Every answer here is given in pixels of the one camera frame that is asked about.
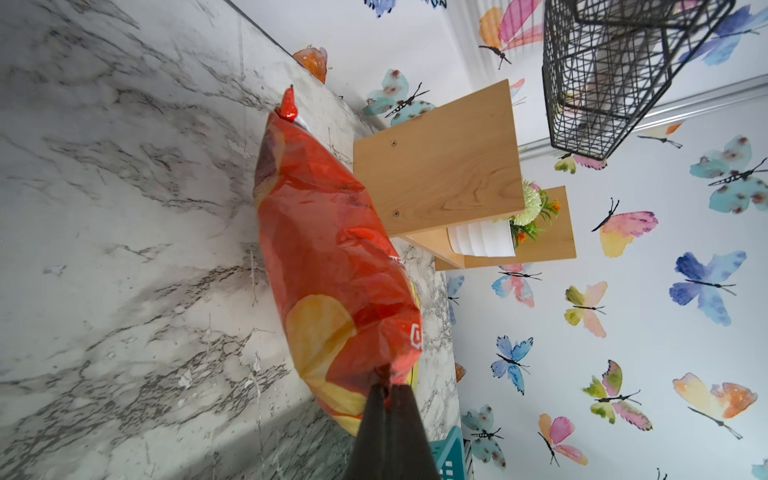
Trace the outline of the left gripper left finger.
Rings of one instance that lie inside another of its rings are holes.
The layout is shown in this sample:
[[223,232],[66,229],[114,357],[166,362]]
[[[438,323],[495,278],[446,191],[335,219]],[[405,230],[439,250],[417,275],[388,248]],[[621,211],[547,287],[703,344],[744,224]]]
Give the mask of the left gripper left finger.
[[385,478],[388,470],[389,394],[387,383],[371,387],[344,479]]

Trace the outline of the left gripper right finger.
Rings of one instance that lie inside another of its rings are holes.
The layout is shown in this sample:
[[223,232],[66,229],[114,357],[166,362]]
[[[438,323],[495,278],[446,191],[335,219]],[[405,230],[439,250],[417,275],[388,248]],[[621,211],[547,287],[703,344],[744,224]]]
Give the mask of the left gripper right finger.
[[412,387],[391,375],[386,401],[386,478],[439,479]]

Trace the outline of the red chips bag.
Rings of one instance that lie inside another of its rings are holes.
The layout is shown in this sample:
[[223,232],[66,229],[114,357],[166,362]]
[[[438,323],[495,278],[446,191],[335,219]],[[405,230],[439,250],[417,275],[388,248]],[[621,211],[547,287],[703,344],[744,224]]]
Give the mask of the red chips bag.
[[305,127],[292,89],[267,117],[253,201],[293,365],[356,434],[373,385],[408,384],[422,316],[368,191]]

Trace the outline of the teal plastic basket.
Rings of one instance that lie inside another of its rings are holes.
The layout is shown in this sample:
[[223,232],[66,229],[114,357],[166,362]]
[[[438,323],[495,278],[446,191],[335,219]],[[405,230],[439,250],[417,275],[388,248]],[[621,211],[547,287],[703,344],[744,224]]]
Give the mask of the teal plastic basket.
[[463,438],[459,427],[453,426],[442,440],[432,441],[430,449],[440,479],[467,479]]

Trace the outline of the yellow chips bag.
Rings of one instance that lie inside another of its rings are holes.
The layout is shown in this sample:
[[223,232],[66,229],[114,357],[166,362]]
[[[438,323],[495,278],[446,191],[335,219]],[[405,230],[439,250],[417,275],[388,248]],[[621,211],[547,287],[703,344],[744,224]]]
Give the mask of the yellow chips bag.
[[[411,293],[412,293],[412,297],[414,299],[414,302],[415,302],[416,306],[418,307],[419,312],[422,312],[422,302],[421,302],[420,297],[418,295],[418,290],[417,290],[416,284],[412,280],[410,280],[410,288],[411,288]],[[418,330],[415,327],[412,328],[410,340],[411,340],[411,342],[413,343],[414,346],[417,346],[420,349],[423,348],[422,336],[423,336],[423,332],[421,330]],[[417,393],[417,391],[418,391],[418,384],[419,384],[419,361],[416,361],[413,364],[413,366],[411,368],[411,371],[409,373],[407,381],[408,381],[408,385],[411,387],[413,392]]]

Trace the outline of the white pot with orange flowers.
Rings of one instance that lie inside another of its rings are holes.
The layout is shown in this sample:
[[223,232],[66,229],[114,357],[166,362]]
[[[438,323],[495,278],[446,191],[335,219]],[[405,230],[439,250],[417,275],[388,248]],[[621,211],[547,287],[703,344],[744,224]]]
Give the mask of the white pot with orange flowers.
[[514,257],[517,248],[538,239],[546,222],[559,216],[561,205],[535,182],[523,182],[522,214],[449,227],[454,253],[474,257]]

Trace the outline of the wooden corner shelf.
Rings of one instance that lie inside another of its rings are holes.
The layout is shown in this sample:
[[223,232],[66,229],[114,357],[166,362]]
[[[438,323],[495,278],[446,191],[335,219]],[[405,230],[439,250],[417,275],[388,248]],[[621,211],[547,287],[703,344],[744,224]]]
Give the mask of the wooden corner shelf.
[[449,228],[524,211],[523,175],[508,81],[390,127],[353,147],[353,172],[392,238],[436,259],[439,271],[577,256],[564,187],[548,189],[561,210],[512,257],[455,252]]

